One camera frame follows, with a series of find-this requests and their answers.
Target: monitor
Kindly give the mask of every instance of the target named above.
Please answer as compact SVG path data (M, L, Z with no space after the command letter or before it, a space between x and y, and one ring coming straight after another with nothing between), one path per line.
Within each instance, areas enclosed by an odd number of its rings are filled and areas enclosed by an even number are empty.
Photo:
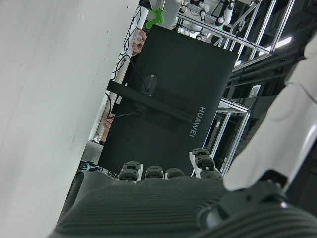
M136 160L144 169L159 165L191 175L189 152L204 146L236 59L231 51L153 26L127 80L134 96L123 92L116 112L140 114L113 120L98 165L119 173ZM147 81L145 90L140 75L153 75L154 87Z

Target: metal rail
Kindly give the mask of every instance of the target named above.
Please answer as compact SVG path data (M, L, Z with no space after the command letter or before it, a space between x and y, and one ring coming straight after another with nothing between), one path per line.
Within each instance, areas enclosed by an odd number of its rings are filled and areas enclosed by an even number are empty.
M213 145L212 151L211 151L211 153L210 153L210 155L211 155L212 158L214 158L214 155L216 154L216 151L217 151L217 149L218 149L218 146L219 146L219 144L220 144L222 135L223 135L223 133L224 133L224 130L226 129L226 126L227 126L227 124L228 124L228 121L229 121L230 116L231 116L231 113L230 113L230 112L227 112L227 113L226 113L226 116L225 116L225 118L224 118L224 120L223 120L223 122L222 122L220 131L219 131L219 134L218 134L218 136L217 136L217 138L216 138L216 141L215 141L215 143L214 143L214 145Z
M231 29L230 29L230 33L233 32L234 28L240 24L241 21L244 21L244 19L246 18L247 15L249 15L255 8L256 8L256 4L252 5L251 7L249 7L249 9L232 25ZM229 39L226 39L226 42L224 44L224 49L227 49L229 44Z
M240 44L244 44L245 46L248 46L248 47L250 47L252 49L260 50L260 51L264 52L264 54L269 54L270 53L270 51L268 51L266 48L264 48L262 46L253 44L252 42L250 42L248 40L245 40L245 39L243 39L241 37L237 37L237 36L235 36L235 35L233 35L233 34L231 34L229 32L219 30L218 28L210 26L210 25L207 25L207 24L205 24L205 23L203 23L201 21L193 20L190 17L188 17L188 16L186 16L186 15L184 15L182 13L179 13L178 17L183 19L183 20L186 20L186 21L188 21L190 23L194 23L194 24L196 24L196 25L198 25L200 27L203 27L203 28L205 28L207 30L213 31L213 32L215 32L218 35L221 35L223 37L229 38L230 40L236 41L236 42L238 42Z
M238 133L237 133L237 135L236 135L236 137L235 137L235 139L234 139L234 141L232 143L232 146L230 148L229 155L228 155L228 158L226 160L226 163L225 163L225 165L223 167L223 170L221 172L223 177L226 175L226 173L229 170L229 167L230 167L231 162L233 160L234 153L236 152L236 149L238 147L239 141L241 139L241 136L242 136L242 133L244 131L244 128L246 127L246 124L248 122L249 117L250 117L250 113L245 113L245 115L244 115L244 117L242 119L242 122L241 122L241 124L239 126Z
M284 27L286 25L287 19L289 17L289 14L292 11L294 2L295 2L295 0L289 0L289 2L287 4L287 7L286 7L286 10L284 12L282 21L281 21L281 23L280 23L280 25L279 25L279 27L277 29L277 32L276 32L276 35L275 35L274 39L273 39L272 48L271 48L272 51L275 51L275 49L276 49L276 44L277 44L277 42L279 41L279 38L282 35L282 32L283 32Z
M255 8L254 11L253 11L253 14L252 14L252 17L251 17L251 19L250 19L249 25L248 25L248 27L247 27L246 33L244 34L244 39L247 39L248 36L249 36L249 33L250 33L250 31L251 31L251 27L253 26L254 20L256 19L256 16L257 16L257 13L258 13L258 11L259 11L261 2L262 2L262 1L260 0L259 3L257 4L256 8ZM243 48L244 48L244 45L241 44L241 46L240 46L240 48L239 48L239 51L238 51L238 59L237 59L237 61L238 61L239 58L240 58L240 55L241 55L241 53L242 53Z
M261 39L262 39L262 36L263 36L264 31L265 31L265 29L267 27L268 21L269 21L271 15L272 15L272 12L273 12L273 9L275 7L275 4L276 4L276 0L272 0L270 5L269 5L269 7L268 7L268 11L267 11L267 13L265 15L263 24L262 24L262 26L260 28L259 34L258 34L256 42L255 42L256 44L259 44ZM252 60L254 58L255 53L256 53L256 50L252 49L251 54L249 56L249 60Z

